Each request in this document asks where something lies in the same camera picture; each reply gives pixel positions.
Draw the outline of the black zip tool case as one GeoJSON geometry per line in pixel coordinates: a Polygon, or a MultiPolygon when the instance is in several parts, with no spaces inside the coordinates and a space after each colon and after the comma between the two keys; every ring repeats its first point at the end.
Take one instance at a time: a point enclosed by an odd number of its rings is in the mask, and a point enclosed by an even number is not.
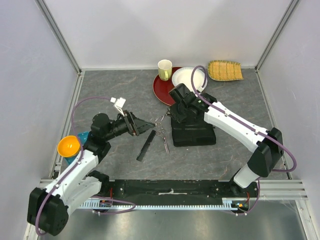
{"type": "Polygon", "coordinates": [[[211,146],[217,142],[214,126],[204,121],[204,115],[188,116],[178,123],[171,119],[172,140],[175,147],[211,146]]]}

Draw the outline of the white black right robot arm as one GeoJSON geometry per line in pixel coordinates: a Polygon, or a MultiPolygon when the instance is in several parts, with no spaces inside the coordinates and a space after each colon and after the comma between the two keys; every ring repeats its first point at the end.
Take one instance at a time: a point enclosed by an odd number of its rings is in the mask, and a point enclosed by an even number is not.
{"type": "Polygon", "coordinates": [[[168,109],[173,120],[183,123],[187,117],[201,118],[231,135],[252,152],[246,165],[235,173],[229,184],[233,196],[242,196],[252,182],[268,177],[283,156],[284,151],[280,147],[282,133],[277,128],[268,130],[257,126],[227,109],[211,95],[193,93],[183,83],[174,87],[169,95],[175,101],[168,109]]]}

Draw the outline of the silver thinning scissors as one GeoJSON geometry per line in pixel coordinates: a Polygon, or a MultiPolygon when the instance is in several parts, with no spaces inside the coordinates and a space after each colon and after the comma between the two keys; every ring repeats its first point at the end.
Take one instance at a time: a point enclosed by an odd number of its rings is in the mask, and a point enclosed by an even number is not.
{"type": "Polygon", "coordinates": [[[166,139],[166,130],[162,127],[156,130],[156,135],[162,138],[164,149],[168,155],[170,155],[170,150],[168,147],[167,139],[166,139]]]}

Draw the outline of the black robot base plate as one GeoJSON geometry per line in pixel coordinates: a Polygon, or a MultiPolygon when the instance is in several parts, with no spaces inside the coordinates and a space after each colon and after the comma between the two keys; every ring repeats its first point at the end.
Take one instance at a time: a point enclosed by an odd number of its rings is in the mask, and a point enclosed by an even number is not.
{"type": "Polygon", "coordinates": [[[255,198],[258,186],[252,182],[241,188],[231,181],[205,179],[116,179],[104,182],[97,195],[135,204],[221,204],[223,198],[255,198]]]}

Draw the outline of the silver hair scissors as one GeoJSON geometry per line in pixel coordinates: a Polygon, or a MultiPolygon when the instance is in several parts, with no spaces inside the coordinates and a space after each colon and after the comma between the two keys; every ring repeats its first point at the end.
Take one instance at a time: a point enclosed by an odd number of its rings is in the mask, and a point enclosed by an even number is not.
{"type": "Polygon", "coordinates": [[[155,125],[157,136],[162,136],[162,137],[165,136],[166,129],[163,127],[163,123],[162,123],[165,116],[166,115],[164,114],[159,117],[153,117],[150,119],[150,121],[155,125]]]}

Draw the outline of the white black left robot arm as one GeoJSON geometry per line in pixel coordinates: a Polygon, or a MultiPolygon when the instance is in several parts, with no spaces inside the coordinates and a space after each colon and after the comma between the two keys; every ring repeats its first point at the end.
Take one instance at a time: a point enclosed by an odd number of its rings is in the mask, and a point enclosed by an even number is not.
{"type": "Polygon", "coordinates": [[[94,169],[111,149],[109,141],[125,133],[139,136],[154,127],[154,123],[127,110],[116,120],[110,120],[105,113],[95,115],[75,160],[46,187],[36,187],[30,193],[27,222],[35,226],[39,235],[58,235],[69,216],[86,200],[109,193],[109,176],[94,169]]]}

